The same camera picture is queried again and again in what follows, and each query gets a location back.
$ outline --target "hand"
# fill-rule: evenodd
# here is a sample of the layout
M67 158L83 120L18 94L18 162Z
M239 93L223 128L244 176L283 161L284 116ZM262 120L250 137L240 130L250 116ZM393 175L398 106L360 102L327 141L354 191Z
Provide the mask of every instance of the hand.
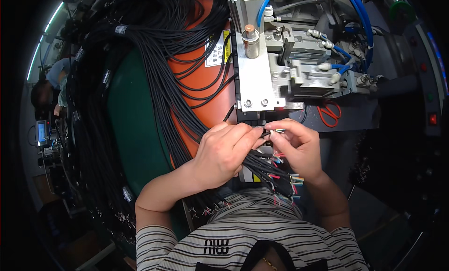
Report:
M285 133L273 132L269 138L276 151L284 153L291 168L304 179L318 178L321 173L320 136L289 118L269 122L266 130L285 129Z
M62 106L60 106L60 105L56 105L55 106L55 111L54 111L54 115L56 115L56 116L59 116L59 113L61 112L61 110L62 110Z
M262 127L219 123L204 134L195 158L189 162L192 178L201 190L225 184L242 169L242 162L259 140Z

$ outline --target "gold necklace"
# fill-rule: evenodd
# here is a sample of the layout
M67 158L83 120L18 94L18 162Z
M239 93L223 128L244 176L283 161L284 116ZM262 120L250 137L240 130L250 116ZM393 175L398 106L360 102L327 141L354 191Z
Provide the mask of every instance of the gold necklace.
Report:
M265 257L263 257L262 259L268 264L268 266L273 268L274 271L278 271L278 269L274 267L268 259L266 259Z

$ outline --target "left hand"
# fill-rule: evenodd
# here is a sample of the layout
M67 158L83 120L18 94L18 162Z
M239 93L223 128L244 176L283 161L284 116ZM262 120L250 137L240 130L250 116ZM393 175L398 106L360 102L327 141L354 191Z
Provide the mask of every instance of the left hand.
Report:
M61 110L62 110L62 106L60 106L60 105L56 105L55 106L55 111L54 111L54 115L56 115L56 116L59 116L59 113L61 112Z
M201 190L217 188L242 169L242 162L259 142L262 127L219 123L204 134L192 166L192 178Z

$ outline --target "blue shirt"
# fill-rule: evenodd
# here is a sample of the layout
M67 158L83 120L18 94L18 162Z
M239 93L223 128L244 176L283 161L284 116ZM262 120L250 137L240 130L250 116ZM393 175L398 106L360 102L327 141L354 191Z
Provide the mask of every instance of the blue shirt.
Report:
M57 61L52 68L50 68L50 71L47 73L47 80L52 84L53 88L59 90L59 74L61 74L62 71L65 71L67 74L70 72L70 60L69 58L60 59Z

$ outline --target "red switch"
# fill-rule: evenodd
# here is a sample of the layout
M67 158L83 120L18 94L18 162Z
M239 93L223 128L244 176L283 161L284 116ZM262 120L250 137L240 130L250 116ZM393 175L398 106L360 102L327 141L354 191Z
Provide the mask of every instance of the red switch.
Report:
M429 124L436 125L436 113L429 114Z

